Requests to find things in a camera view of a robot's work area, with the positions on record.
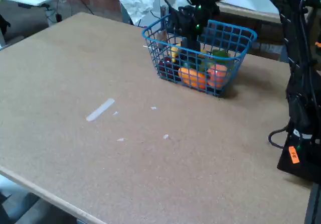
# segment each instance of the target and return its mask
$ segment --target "basket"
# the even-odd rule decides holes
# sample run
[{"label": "basket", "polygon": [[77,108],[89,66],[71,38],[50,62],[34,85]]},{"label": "basket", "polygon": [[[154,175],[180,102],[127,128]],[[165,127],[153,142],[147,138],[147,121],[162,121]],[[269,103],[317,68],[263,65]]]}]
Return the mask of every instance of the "basket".
[{"label": "basket", "polygon": [[159,77],[220,96],[236,76],[257,34],[245,27],[209,20],[198,36],[198,52],[180,46],[184,38],[169,32],[168,19],[169,15],[142,32]]}]

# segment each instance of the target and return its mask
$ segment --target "toy fruit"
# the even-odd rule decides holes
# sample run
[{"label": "toy fruit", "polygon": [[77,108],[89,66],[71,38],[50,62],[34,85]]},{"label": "toy fruit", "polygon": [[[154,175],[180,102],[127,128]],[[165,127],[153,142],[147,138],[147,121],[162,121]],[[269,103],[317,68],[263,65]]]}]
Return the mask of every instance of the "toy fruit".
[{"label": "toy fruit", "polygon": [[177,44],[175,47],[172,47],[171,48],[171,56],[172,56],[172,60],[173,60],[173,63],[176,62],[176,58],[179,56],[179,48],[181,44]]},{"label": "toy fruit", "polygon": [[215,61],[204,60],[199,65],[199,72],[206,72],[207,69],[211,68],[215,64]]},{"label": "toy fruit", "polygon": [[207,73],[210,75],[210,79],[207,83],[211,87],[222,88],[226,84],[228,77],[226,66],[214,64],[210,69],[207,70]]},{"label": "toy fruit", "polygon": [[158,71],[162,77],[166,77],[169,79],[174,79],[176,81],[180,81],[181,79],[178,77],[177,70],[179,69],[178,65],[172,64],[170,57],[165,57],[163,60],[158,63]]},{"label": "toy fruit", "polygon": [[[226,50],[213,50],[212,55],[216,57],[224,57],[224,58],[229,58],[231,55],[226,52]],[[227,60],[222,60],[222,59],[215,59],[216,63],[220,65],[226,66],[229,70],[233,69],[233,60],[227,59]]]},{"label": "toy fruit", "polygon": [[179,77],[183,81],[183,83],[190,85],[192,87],[198,87],[201,89],[205,89],[206,82],[205,82],[205,75],[199,73],[193,69],[188,69],[181,67],[178,70]]},{"label": "toy fruit", "polygon": [[[206,51],[205,49],[201,49],[201,53],[207,54],[207,51]],[[205,58],[205,56],[202,55],[202,54],[199,54],[198,57],[199,57],[199,58]]]}]

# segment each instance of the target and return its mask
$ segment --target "paper scrap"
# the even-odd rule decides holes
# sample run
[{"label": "paper scrap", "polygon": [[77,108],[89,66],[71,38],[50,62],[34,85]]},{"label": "paper scrap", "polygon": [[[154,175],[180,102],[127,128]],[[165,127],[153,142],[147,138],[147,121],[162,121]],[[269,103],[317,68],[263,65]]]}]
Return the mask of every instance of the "paper scrap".
[{"label": "paper scrap", "polygon": [[92,112],[87,118],[87,121],[93,121],[98,116],[100,116],[106,109],[108,109],[113,103],[115,102],[114,99],[109,98],[106,102],[104,102],[98,109],[96,109],[94,112]]}]

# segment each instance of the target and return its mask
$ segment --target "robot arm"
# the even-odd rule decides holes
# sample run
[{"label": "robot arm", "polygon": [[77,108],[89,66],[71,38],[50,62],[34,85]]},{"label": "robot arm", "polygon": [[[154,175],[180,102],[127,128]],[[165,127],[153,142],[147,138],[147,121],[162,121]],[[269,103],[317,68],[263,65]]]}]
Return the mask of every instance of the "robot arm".
[{"label": "robot arm", "polygon": [[[180,7],[177,11],[168,4],[170,27],[186,38],[183,47],[199,51],[197,37],[208,20],[220,13],[216,2],[221,0],[187,1],[195,7]],[[271,136],[280,131],[272,132],[269,141],[283,149],[278,169],[321,183],[321,76],[313,68],[316,61],[311,57],[304,17],[307,6],[318,8],[321,3],[320,0],[271,1],[280,13],[291,76],[286,88],[290,119],[282,129],[288,132],[285,145],[271,141]]]}]

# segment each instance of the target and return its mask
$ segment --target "table leg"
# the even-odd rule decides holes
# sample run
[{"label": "table leg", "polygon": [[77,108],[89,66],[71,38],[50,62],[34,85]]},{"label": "table leg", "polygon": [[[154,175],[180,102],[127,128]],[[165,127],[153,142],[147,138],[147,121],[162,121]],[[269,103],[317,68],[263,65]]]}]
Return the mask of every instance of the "table leg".
[{"label": "table leg", "polygon": [[47,22],[48,22],[48,26],[52,26],[55,23],[57,23],[56,20],[56,9],[55,9],[55,4],[48,4],[49,7],[45,9],[45,13],[46,13],[46,17],[47,17]]},{"label": "table leg", "polygon": [[321,223],[321,187],[318,184],[313,184],[309,202],[307,204],[304,224]]},{"label": "table leg", "polygon": [[6,213],[2,204],[0,204],[0,223],[1,224],[13,224],[13,222],[10,220],[10,218],[9,218],[8,214]]},{"label": "table leg", "polygon": [[0,30],[0,49],[6,45],[5,38]]}]

